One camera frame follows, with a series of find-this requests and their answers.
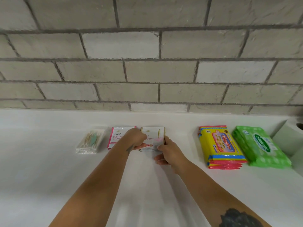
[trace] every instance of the pack of cotton swabs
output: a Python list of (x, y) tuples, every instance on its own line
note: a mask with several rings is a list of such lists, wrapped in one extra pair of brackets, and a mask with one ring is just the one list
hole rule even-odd
[(104, 133), (104, 129), (91, 129), (76, 147), (76, 153), (96, 154)]

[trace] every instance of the brick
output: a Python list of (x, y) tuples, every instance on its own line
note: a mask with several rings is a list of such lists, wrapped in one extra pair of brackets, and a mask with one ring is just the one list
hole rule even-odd
[(0, 29), (34, 30), (37, 26), (23, 0), (0, 0)]
[(0, 108), (25, 108), (21, 101), (0, 100)]
[(7, 80), (61, 81), (53, 63), (0, 61), (0, 72)]
[(129, 111), (128, 103), (76, 102), (79, 110)]
[(243, 30), (165, 31), (162, 58), (233, 58), (244, 39)]
[(66, 81), (125, 81), (122, 61), (79, 61), (57, 63)]
[(43, 96), (33, 83), (0, 83), (0, 98), (43, 99)]
[(27, 108), (32, 109), (69, 109), (76, 110), (74, 104), (72, 102), (50, 102), (50, 101), (24, 101)]
[(196, 61), (126, 61), (127, 80), (132, 82), (193, 82)]
[(220, 103), (226, 85), (161, 84), (160, 102)]
[(187, 104), (131, 103), (131, 111), (187, 112)]
[(290, 104), (303, 104), (303, 91), (300, 90), (290, 101)]
[(270, 115), (303, 115), (303, 107), (297, 106), (253, 106), (251, 114), (270, 114)]
[(245, 105), (191, 105), (189, 112), (199, 113), (247, 113), (250, 106)]
[(26, 58), (85, 58), (78, 34), (12, 34), (16, 50)]
[(303, 57), (303, 29), (250, 32), (241, 57)]
[(83, 34), (89, 58), (158, 58), (158, 32)]
[(157, 84), (97, 84), (101, 100), (158, 102)]
[(230, 85), (223, 103), (286, 104), (298, 86)]
[(117, 0), (122, 28), (203, 26), (207, 0)]
[(29, 0), (42, 29), (116, 27), (112, 0)]
[(98, 100), (93, 84), (39, 84), (47, 99)]
[(303, 61), (279, 61), (268, 83), (303, 84)]
[(201, 61), (196, 82), (263, 83), (274, 63), (274, 61)]
[(208, 25), (296, 24), (303, 0), (212, 0)]
[(0, 58), (17, 57), (4, 35), (0, 35)]

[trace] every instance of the green packet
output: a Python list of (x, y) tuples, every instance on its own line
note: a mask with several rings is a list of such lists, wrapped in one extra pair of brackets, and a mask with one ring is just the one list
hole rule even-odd
[(246, 155), (250, 166), (291, 167), (289, 158), (262, 128), (236, 126), (232, 135)]

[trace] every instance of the forearm tattoo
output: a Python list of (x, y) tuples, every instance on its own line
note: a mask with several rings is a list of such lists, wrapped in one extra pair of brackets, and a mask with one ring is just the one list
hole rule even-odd
[(245, 212), (229, 209), (225, 215), (221, 215), (222, 223), (219, 227), (263, 227), (261, 222)]
[(133, 147), (134, 147), (134, 144), (131, 145), (129, 148), (126, 149), (126, 151), (127, 151), (128, 154), (131, 152), (131, 150), (133, 149)]

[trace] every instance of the person's left arm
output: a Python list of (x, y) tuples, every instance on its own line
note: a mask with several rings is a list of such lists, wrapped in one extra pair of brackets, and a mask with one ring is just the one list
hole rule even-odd
[(105, 227), (129, 153), (145, 147), (146, 135), (130, 129), (63, 206), (49, 227)]

